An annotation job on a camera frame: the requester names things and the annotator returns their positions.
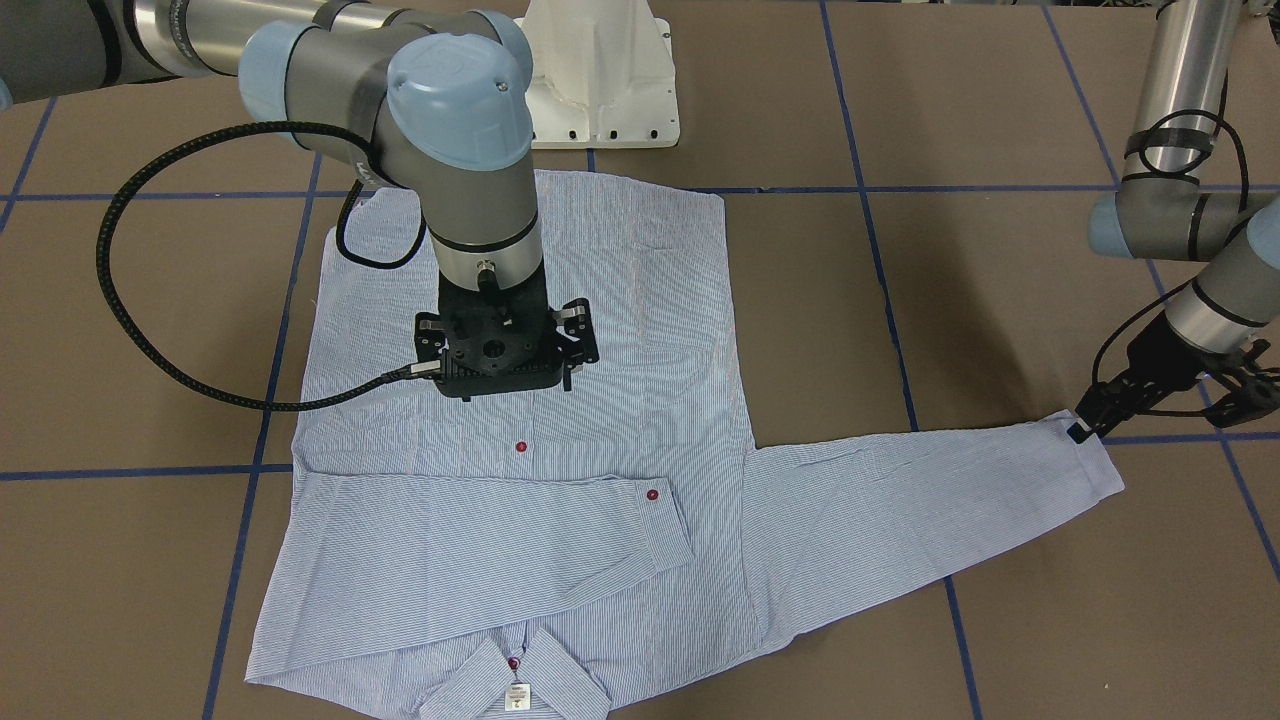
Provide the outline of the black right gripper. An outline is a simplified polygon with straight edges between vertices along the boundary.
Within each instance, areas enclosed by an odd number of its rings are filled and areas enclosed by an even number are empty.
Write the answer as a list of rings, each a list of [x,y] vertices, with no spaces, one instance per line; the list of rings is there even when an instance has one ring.
[[[504,375],[553,346],[543,268],[492,299],[439,275],[438,310],[447,359],[481,375]]]

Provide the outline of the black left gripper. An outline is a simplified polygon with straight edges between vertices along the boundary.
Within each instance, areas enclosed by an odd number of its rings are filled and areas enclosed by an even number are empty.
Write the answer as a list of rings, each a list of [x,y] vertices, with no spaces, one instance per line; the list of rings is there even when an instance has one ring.
[[[1203,416],[1203,411],[1169,411],[1158,405],[1193,389],[1206,370],[1206,359],[1207,354],[1187,342],[1167,318],[1155,318],[1128,345],[1126,368],[1084,392],[1068,437],[1083,445],[1092,437],[1106,437],[1134,416]]]

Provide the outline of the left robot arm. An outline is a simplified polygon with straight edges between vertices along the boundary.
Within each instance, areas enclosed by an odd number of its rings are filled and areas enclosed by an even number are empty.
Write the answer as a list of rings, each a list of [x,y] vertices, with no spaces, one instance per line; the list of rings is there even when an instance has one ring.
[[[1244,1],[1164,1],[1124,149],[1119,187],[1091,210],[1094,252],[1196,263],[1189,281],[1138,310],[1101,345],[1069,437],[1082,445],[1162,402],[1216,383],[1199,415],[1229,428],[1277,410],[1277,369],[1261,332],[1277,320],[1277,195],[1253,190],[1226,118]]]

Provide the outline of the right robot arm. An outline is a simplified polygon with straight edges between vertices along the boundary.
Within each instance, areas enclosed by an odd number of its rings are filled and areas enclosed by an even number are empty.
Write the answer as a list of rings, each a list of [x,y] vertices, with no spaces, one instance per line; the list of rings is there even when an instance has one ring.
[[[504,375],[553,346],[532,169],[532,50],[497,12],[369,1],[5,1],[5,108],[228,76],[255,120],[419,196],[453,366]],[[305,132],[333,126],[343,138]]]

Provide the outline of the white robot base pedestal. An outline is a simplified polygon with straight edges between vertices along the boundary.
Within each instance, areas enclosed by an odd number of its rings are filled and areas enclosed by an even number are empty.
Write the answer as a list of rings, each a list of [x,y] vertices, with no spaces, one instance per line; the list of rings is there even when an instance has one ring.
[[[536,150],[669,149],[681,137],[669,23],[646,1],[532,1]]]

